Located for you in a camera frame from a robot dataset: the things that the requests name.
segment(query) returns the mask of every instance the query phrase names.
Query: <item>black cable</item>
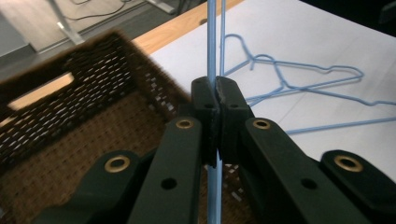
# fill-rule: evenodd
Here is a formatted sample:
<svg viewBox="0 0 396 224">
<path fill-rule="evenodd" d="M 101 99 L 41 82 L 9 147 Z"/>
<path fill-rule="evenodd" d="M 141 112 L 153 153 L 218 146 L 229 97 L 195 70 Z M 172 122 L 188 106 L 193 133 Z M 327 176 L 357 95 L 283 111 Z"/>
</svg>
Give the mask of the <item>black cable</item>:
<svg viewBox="0 0 396 224">
<path fill-rule="evenodd" d="M 70 21 L 80 21 L 80 20 L 93 18 L 93 17 L 104 17 L 104 16 L 113 15 L 113 14 L 119 12 L 120 10 L 122 10 L 125 7 L 126 3 L 129 1 L 121 0 L 121 2 L 122 2 L 122 6 L 119 9 L 117 9 L 113 12 L 106 13 L 106 14 L 90 15 L 90 16 L 85 16 L 85 17 L 80 17 L 80 18 L 70 18 L 70 17 L 66 17 L 66 16 L 64 16 L 64 17 Z"/>
<path fill-rule="evenodd" d="M 72 2 L 74 5 L 81 5 L 81 4 L 87 3 L 87 2 L 89 2 L 89 1 L 91 1 L 91 0 L 85 0 L 85 1 L 83 1 L 83 2 L 77 3 L 77 2 L 75 2 L 74 0 L 70 0 L 70 2 Z"/>
<path fill-rule="evenodd" d="M 191 0 L 179 0 L 177 7 L 177 16 L 190 10 Z"/>
</svg>

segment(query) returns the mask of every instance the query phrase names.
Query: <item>white table surface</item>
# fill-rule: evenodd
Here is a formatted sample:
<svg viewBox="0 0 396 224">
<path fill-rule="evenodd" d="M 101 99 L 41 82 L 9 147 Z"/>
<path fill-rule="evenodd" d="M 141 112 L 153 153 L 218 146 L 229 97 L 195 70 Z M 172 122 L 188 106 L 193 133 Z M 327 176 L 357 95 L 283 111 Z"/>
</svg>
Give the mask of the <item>white table surface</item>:
<svg viewBox="0 0 396 224">
<path fill-rule="evenodd" d="M 351 65 L 364 72 L 361 82 L 325 91 L 344 93 L 367 101 L 396 101 L 396 38 L 336 17 L 296 0 L 245 0 L 228 10 L 226 34 L 245 38 L 253 54 L 266 53 L 278 60 L 321 66 Z M 206 26 L 202 25 L 151 54 L 175 81 L 190 92 L 191 82 L 206 76 Z M 242 62 L 240 45 L 226 42 L 226 69 Z M 327 76 L 301 69 L 283 68 L 292 83 L 315 83 Z M 229 78 L 239 84 L 246 97 L 265 93 L 277 85 L 271 65 L 245 67 Z M 284 130 L 396 117 L 396 106 L 360 105 L 342 99 L 300 92 L 265 100 L 252 107 L 256 117 L 271 119 Z M 291 138 L 310 157 L 343 149 L 359 154 L 396 181 L 396 121 L 300 133 Z"/>
</svg>

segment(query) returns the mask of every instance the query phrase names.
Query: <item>gray floor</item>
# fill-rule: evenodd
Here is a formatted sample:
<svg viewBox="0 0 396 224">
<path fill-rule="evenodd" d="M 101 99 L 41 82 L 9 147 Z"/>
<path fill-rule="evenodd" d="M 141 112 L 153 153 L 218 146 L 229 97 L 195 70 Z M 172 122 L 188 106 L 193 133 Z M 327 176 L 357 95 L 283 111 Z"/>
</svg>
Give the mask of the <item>gray floor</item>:
<svg viewBox="0 0 396 224">
<path fill-rule="evenodd" d="M 178 8 L 180 2 L 179 0 L 163 1 L 174 8 Z M 187 3 L 184 5 L 183 11 L 186 11 L 187 8 L 196 7 L 200 1 L 191 0 L 190 3 L 188 3 L 189 1 L 186 2 Z M 131 39 L 134 39 L 145 32 L 173 19 L 176 15 L 177 14 L 168 15 L 155 6 L 147 3 L 142 5 L 142 7 L 118 15 L 109 21 L 97 24 L 94 27 L 90 27 L 80 34 L 84 39 L 88 39 L 104 32 L 105 30 L 118 28 L 127 34 Z M 8 77 L 15 76 L 23 70 L 34 66 L 35 64 L 42 63 L 46 59 L 73 46 L 73 43 L 66 39 L 36 54 L 23 55 L 22 57 L 18 58 L 7 58 L 6 60 L 0 59 L 0 81 Z"/>
</svg>

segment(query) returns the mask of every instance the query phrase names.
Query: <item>wicker basket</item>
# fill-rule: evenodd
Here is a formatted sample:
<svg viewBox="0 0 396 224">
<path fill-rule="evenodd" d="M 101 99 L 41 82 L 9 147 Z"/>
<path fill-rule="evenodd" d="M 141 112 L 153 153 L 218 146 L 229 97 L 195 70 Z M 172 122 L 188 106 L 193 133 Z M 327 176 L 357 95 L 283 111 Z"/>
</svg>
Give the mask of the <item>wicker basket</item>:
<svg viewBox="0 0 396 224">
<path fill-rule="evenodd" d="M 70 74 L 72 81 L 59 90 L 13 108 L 26 93 Z M 67 202 L 95 160 L 109 151 L 146 154 L 158 146 L 178 105 L 188 101 L 117 31 L 0 83 L 0 223 L 30 223 L 45 207 Z M 252 222 L 244 196 L 241 203 L 234 197 L 242 190 L 231 170 L 225 169 L 224 223 Z M 202 184 L 205 223 L 205 172 Z"/>
</svg>

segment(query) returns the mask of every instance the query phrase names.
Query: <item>hole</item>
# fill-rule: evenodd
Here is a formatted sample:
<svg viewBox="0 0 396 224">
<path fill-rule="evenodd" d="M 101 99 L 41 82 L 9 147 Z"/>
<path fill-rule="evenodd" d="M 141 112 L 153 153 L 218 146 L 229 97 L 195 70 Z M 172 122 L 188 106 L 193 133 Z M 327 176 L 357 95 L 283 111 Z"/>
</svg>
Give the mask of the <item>hole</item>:
<svg viewBox="0 0 396 224">
<path fill-rule="evenodd" d="M 301 184 L 306 188 L 306 189 L 317 189 L 318 185 L 315 181 L 309 179 L 309 178 L 304 178 L 301 180 Z"/>
<path fill-rule="evenodd" d="M 28 105 L 31 105 L 32 103 L 37 102 L 38 100 L 44 98 L 45 96 L 51 95 L 54 92 L 60 90 L 61 88 L 66 87 L 67 85 L 71 84 L 73 81 L 74 81 L 73 75 L 70 72 L 68 72 L 24 94 L 20 98 L 9 103 L 8 106 L 13 110 L 20 110 Z"/>
<path fill-rule="evenodd" d="M 263 119 L 257 119 L 253 121 L 253 126 L 258 128 L 258 129 L 269 129 L 271 127 L 271 124 Z"/>
<path fill-rule="evenodd" d="M 213 108 L 214 106 L 213 106 L 212 104 L 206 104 L 206 105 L 204 105 L 204 107 L 205 107 L 205 108 L 208 108 L 208 109 L 211 109 L 211 108 Z"/>
<path fill-rule="evenodd" d="M 357 167 L 356 163 L 353 162 L 353 161 L 350 161 L 350 160 L 341 159 L 340 162 L 343 163 L 345 166 L 350 167 L 350 168 Z"/>
<path fill-rule="evenodd" d="M 338 155 L 334 158 L 334 162 L 342 169 L 350 172 L 357 173 L 363 170 L 363 165 L 352 157 Z"/>
<path fill-rule="evenodd" d="M 193 125 L 194 125 L 194 123 L 192 122 L 192 120 L 189 120 L 189 119 L 182 119 L 182 120 L 180 120 L 180 121 L 178 121 L 178 122 L 176 123 L 176 126 L 177 126 L 179 129 L 189 129 L 189 128 L 191 128 Z"/>
<path fill-rule="evenodd" d="M 123 164 L 125 164 L 125 161 L 124 161 L 124 160 L 115 160 L 115 161 L 112 161 L 112 162 L 110 163 L 110 166 L 112 166 L 112 167 L 119 167 L 119 166 L 122 166 Z"/>
<path fill-rule="evenodd" d="M 174 189 L 177 186 L 177 182 L 174 178 L 166 178 L 161 182 L 161 187 L 163 189 Z"/>
<path fill-rule="evenodd" d="M 119 155 L 106 162 L 105 170 L 109 173 L 118 173 L 128 168 L 130 163 L 129 158 Z"/>
</svg>

